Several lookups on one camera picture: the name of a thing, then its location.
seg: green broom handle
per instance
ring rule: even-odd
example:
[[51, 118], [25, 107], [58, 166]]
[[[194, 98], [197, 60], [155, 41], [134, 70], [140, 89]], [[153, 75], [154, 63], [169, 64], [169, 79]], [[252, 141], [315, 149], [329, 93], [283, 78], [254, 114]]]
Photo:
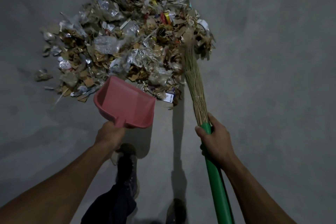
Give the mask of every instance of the green broom handle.
[[[203, 123], [201, 127], [207, 134], [211, 134], [211, 127], [209, 123]], [[210, 159], [208, 159], [207, 154], [204, 155], [218, 224], [234, 224], [222, 172]]]

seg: person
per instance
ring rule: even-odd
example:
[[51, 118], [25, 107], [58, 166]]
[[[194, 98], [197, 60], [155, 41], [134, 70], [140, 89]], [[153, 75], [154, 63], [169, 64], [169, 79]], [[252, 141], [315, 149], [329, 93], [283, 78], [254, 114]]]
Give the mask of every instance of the person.
[[[270, 197], [234, 153], [230, 134], [209, 114], [213, 133], [196, 127], [196, 133], [208, 153], [227, 175], [247, 224], [295, 224]], [[123, 224], [136, 208], [139, 192], [136, 176], [136, 152], [122, 144], [125, 128], [106, 122], [99, 129], [95, 143], [63, 170], [0, 208], [0, 223], [70, 223], [94, 176], [117, 150], [119, 155], [116, 183], [99, 196], [86, 211], [82, 224]], [[186, 221], [185, 204], [174, 199], [167, 211], [166, 224]]]

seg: forearm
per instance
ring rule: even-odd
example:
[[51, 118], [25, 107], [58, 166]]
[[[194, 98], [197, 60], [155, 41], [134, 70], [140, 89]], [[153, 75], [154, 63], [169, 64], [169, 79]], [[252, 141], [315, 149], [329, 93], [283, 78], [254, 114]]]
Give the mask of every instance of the forearm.
[[235, 156], [223, 166], [246, 224], [295, 224]]
[[100, 145], [90, 147], [66, 168], [3, 206], [1, 223], [70, 223], [104, 157]]

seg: gray floor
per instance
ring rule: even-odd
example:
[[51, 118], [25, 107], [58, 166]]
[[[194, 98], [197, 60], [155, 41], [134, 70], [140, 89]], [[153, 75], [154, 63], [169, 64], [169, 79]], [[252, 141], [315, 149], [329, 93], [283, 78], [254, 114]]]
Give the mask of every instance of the gray floor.
[[[57, 75], [55, 61], [41, 57], [38, 28], [58, 21], [60, 11], [74, 14], [86, 1], [0, 0], [0, 205], [75, 159], [104, 122], [92, 98], [86, 104], [63, 99], [52, 109], [55, 95], [42, 86], [55, 81], [32, 79], [41, 67]], [[334, 223], [335, 0], [191, 2], [217, 39], [211, 59], [200, 62], [208, 110], [227, 126], [238, 156], [291, 217]], [[185, 96], [174, 111], [157, 102], [153, 127], [126, 136], [139, 152], [141, 183], [129, 223], [164, 223], [173, 195], [184, 193], [189, 223], [216, 223], [188, 90]], [[72, 223], [111, 187], [115, 174], [106, 162]], [[236, 223], [244, 223], [226, 183]]]

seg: pink plastic dustpan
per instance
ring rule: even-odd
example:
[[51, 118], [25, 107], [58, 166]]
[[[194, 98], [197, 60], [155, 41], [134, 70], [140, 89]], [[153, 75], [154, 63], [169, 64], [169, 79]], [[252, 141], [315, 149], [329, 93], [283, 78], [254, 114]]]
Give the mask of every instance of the pink plastic dustpan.
[[155, 98], [118, 77], [110, 76], [93, 102], [116, 127], [146, 128], [153, 124]]

